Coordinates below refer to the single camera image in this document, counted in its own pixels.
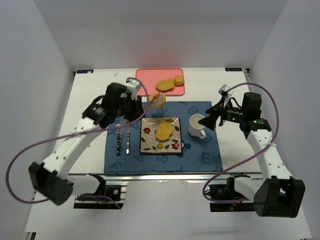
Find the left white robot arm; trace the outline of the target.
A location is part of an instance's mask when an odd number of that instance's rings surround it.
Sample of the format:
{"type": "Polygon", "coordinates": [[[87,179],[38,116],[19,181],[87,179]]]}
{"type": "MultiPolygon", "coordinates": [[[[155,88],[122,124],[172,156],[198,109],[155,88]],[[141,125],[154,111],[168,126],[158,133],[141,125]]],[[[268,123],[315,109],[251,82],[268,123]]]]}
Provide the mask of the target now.
{"type": "Polygon", "coordinates": [[[133,122],[143,116],[141,81],[129,77],[125,84],[111,83],[104,95],[96,97],[84,110],[71,136],[41,163],[33,162],[28,171],[35,190],[56,205],[70,196],[105,198],[106,180],[97,174],[70,176],[69,172],[85,149],[117,118],[133,122]]]}

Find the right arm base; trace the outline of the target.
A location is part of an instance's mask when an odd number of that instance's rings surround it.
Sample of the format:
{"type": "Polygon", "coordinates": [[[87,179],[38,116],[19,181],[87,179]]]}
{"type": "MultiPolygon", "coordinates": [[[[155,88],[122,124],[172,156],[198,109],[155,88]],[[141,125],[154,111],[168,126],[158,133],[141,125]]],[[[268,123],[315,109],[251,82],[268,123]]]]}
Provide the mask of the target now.
{"type": "MultiPolygon", "coordinates": [[[[234,190],[235,178],[246,177],[249,178],[249,175],[240,173],[240,174],[231,174],[224,184],[209,184],[208,189],[205,191],[206,195],[211,199],[218,201],[226,200],[240,200],[244,196],[234,190]]],[[[223,213],[223,212],[254,212],[254,205],[250,201],[241,201],[237,203],[216,203],[211,202],[209,204],[211,213],[223,213]]]]}

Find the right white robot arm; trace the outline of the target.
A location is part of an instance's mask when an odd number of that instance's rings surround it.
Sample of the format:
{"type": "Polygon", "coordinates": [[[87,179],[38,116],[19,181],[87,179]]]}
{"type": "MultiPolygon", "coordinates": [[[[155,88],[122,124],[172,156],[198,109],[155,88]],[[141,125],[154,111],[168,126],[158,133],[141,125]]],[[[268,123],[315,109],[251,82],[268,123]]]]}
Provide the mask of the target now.
{"type": "Polygon", "coordinates": [[[286,168],[272,142],[271,127],[261,118],[261,95],[246,92],[238,106],[233,106],[231,101],[232,97],[222,92],[220,101],[206,110],[207,116],[199,123],[210,130],[222,126],[225,121],[237,123],[254,151],[263,181],[258,182],[244,173],[231,174],[222,190],[207,182],[203,195],[218,204],[251,201],[260,217],[296,218],[306,187],[286,168]]]}

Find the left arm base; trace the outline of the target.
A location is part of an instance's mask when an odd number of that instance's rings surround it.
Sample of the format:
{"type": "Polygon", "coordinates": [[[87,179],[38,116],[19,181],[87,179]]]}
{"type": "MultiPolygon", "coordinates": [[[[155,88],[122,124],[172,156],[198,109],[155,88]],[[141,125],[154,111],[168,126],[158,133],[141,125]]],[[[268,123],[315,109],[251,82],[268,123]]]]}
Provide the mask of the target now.
{"type": "Polygon", "coordinates": [[[126,187],[124,185],[107,184],[106,179],[97,174],[85,175],[93,184],[98,182],[95,192],[84,192],[74,200],[74,209],[120,210],[124,205],[126,187]]]}

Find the sugared donut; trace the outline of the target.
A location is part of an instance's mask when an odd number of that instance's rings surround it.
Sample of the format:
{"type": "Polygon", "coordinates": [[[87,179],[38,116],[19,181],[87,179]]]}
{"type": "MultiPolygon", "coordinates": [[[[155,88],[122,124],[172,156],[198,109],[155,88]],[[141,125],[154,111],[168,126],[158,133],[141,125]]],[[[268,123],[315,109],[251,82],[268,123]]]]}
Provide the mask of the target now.
{"type": "Polygon", "coordinates": [[[166,96],[163,92],[154,92],[148,97],[149,107],[154,109],[161,108],[166,102],[166,96]]]}

